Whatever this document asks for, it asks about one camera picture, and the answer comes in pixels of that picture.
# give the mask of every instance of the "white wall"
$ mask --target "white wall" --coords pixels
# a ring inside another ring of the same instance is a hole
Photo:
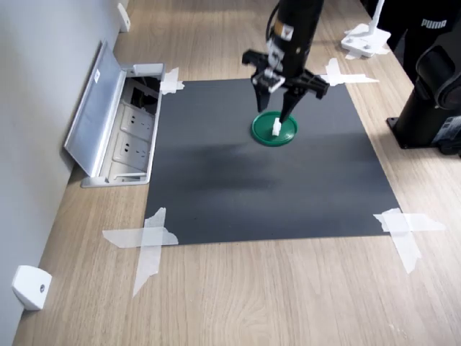
[[[0,344],[22,313],[11,282],[37,266],[72,163],[62,145],[115,0],[0,0]]]

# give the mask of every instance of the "wooden table surface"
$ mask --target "wooden table surface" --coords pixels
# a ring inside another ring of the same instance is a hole
[[[131,0],[116,56],[179,66],[183,80],[248,78],[241,54],[264,50],[274,3]],[[460,345],[461,159],[398,148],[385,118],[400,114],[410,81],[393,54],[347,61],[339,48],[368,20],[355,0],[326,0],[308,68],[322,74],[337,57],[343,73],[380,80],[348,90],[400,206],[449,228],[415,234],[423,258],[410,275],[388,236],[177,246],[132,298],[139,249],[101,231],[142,226],[148,187],[84,190],[76,169],[40,263],[53,276],[45,309],[24,314],[14,343]]]

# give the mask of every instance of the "white block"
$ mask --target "white block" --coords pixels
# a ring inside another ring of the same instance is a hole
[[[51,275],[46,271],[29,265],[20,265],[13,278],[14,294],[26,310],[42,310],[45,305]]]

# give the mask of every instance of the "green lid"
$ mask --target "green lid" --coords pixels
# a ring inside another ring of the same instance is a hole
[[[280,117],[280,112],[265,112],[258,115],[251,124],[253,138],[265,146],[283,146],[291,142],[297,132],[296,120],[288,117],[282,124],[280,134],[273,136],[272,127],[276,117]]]

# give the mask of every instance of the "silver metal cover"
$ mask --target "silver metal cover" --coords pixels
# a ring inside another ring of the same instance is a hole
[[[126,71],[104,42],[86,85],[64,148],[90,176],[102,167]]]

